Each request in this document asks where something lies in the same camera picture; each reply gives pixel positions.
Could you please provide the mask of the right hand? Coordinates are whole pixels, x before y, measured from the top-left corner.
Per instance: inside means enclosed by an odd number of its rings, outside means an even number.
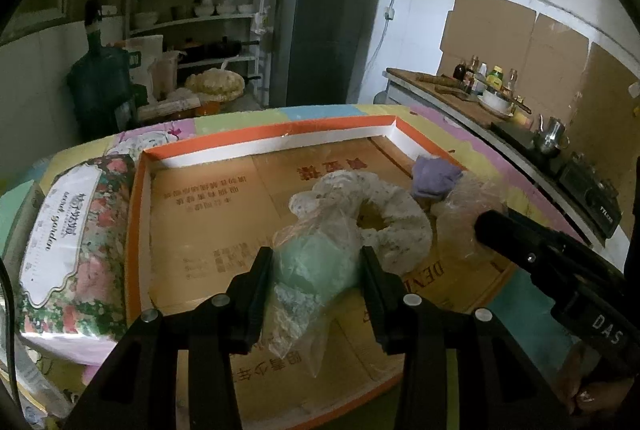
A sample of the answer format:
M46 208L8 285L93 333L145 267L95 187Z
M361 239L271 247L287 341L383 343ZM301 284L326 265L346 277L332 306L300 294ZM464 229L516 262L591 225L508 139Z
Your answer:
M634 378L605 380L596 375L599 353L578 341L570 348L552 390L570 414L617 410L634 386Z

